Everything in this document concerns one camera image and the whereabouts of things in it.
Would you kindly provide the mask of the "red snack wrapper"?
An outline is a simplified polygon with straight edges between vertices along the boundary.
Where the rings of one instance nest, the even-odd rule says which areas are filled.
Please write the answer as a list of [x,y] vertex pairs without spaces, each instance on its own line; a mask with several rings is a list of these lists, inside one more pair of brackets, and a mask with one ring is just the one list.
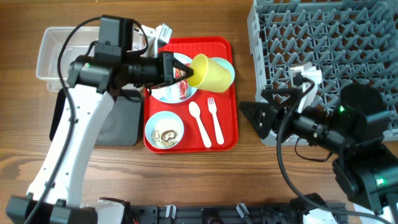
[[[175,78],[180,78],[182,76],[185,75],[185,72],[183,70],[180,69],[176,69],[175,70]],[[178,86],[178,90],[180,92],[180,99],[184,100],[187,98],[188,96],[188,83],[186,80],[182,80],[180,82],[177,83]]]

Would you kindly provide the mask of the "mint green bowl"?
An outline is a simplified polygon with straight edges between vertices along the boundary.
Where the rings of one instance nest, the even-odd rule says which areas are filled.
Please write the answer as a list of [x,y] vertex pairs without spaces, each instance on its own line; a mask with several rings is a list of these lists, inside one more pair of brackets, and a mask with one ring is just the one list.
[[214,60],[215,62],[217,62],[218,64],[220,64],[222,67],[224,67],[225,69],[227,69],[230,72],[230,75],[231,75],[230,85],[232,85],[234,82],[234,79],[235,79],[235,70],[234,70],[233,65],[228,60],[221,58],[221,57],[213,57],[212,60]]

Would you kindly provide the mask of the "small light blue bowl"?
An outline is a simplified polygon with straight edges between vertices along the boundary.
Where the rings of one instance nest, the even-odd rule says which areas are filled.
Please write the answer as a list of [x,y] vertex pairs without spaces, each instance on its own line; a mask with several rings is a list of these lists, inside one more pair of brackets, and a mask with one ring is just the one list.
[[144,134],[149,145],[155,149],[171,149],[182,140],[184,124],[175,113],[160,111],[146,121]]

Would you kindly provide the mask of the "yellow plastic cup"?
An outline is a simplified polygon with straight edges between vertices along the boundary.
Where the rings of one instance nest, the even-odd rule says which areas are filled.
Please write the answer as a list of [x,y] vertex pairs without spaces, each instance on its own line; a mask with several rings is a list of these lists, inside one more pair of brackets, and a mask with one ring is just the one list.
[[223,93],[229,89],[230,72],[212,58],[198,54],[189,67],[193,69],[193,76],[188,79],[190,86],[215,93]]

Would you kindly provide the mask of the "white napkin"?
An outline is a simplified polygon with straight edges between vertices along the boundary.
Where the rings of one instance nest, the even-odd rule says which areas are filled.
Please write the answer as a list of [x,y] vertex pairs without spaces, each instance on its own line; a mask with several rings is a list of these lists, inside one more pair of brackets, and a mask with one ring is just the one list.
[[178,85],[172,85],[166,88],[166,98],[168,101],[178,101],[180,99],[180,89]]

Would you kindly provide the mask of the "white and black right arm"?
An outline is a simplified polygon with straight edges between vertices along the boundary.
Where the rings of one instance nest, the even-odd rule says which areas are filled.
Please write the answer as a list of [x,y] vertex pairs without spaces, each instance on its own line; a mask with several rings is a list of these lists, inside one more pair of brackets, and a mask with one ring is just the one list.
[[280,151],[296,135],[336,154],[333,172],[348,200],[397,220],[397,156],[383,143],[389,111],[377,89],[344,87],[332,114],[312,106],[300,111],[307,94],[298,89],[263,90],[261,95],[266,102],[239,104],[260,138],[275,132]]

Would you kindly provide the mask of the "white plastic fork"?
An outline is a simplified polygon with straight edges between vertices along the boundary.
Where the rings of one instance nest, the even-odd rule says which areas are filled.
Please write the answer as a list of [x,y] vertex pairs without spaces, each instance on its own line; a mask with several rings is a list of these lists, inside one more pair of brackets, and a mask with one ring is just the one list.
[[215,99],[213,97],[208,98],[208,109],[209,109],[209,112],[211,113],[211,115],[213,117],[216,142],[219,145],[222,145],[222,144],[224,144],[224,137],[223,137],[221,126],[220,126],[220,123],[218,121],[218,117],[217,117],[217,114],[216,114],[217,113],[217,107],[216,107]]

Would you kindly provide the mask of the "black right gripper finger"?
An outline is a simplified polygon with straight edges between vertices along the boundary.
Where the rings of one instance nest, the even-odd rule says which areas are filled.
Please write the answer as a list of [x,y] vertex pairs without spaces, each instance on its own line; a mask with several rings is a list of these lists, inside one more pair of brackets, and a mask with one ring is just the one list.
[[295,103],[297,100],[300,101],[300,97],[303,96],[303,92],[299,89],[264,89],[262,90],[261,96],[269,103],[275,102],[274,95],[288,95],[289,97],[284,100],[284,103]]
[[268,103],[242,101],[239,103],[239,109],[261,139],[269,135],[271,109]]

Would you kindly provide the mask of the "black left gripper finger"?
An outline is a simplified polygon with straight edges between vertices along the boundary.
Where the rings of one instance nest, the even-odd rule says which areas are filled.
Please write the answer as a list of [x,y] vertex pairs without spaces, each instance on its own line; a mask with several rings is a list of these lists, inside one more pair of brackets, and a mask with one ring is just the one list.
[[176,58],[173,59],[173,67],[184,71],[186,75],[193,75],[193,69]]
[[188,79],[190,78],[190,77],[192,77],[193,75],[192,74],[187,74],[187,73],[183,73],[183,74],[179,74],[179,75],[177,75],[176,73],[174,74],[174,79],[173,79],[173,81],[174,81],[174,83],[188,83]]

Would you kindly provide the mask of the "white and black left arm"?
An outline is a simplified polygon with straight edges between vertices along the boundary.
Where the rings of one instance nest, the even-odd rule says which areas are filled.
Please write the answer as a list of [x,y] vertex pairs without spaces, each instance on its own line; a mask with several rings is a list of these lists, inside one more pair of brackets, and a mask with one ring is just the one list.
[[125,200],[101,198],[94,206],[81,202],[85,171],[99,131],[122,87],[149,90],[178,82],[193,70],[172,52],[147,57],[133,50],[134,19],[103,15],[99,37],[86,54],[73,61],[60,83],[66,100],[47,157],[24,197],[9,199],[6,213],[14,223],[132,223],[134,212]]

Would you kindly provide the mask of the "white plastic spoon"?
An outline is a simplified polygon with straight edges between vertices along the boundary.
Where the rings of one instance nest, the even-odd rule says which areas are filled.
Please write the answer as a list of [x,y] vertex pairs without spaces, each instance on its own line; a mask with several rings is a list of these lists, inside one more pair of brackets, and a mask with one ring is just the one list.
[[199,106],[194,101],[191,101],[189,103],[188,109],[189,109],[190,114],[197,121],[197,125],[198,125],[198,128],[199,128],[199,132],[200,132],[201,139],[203,141],[204,146],[206,148],[210,148],[211,147],[211,140],[210,140],[210,137],[209,137],[209,135],[208,135],[208,133],[207,133],[202,121],[201,121]]

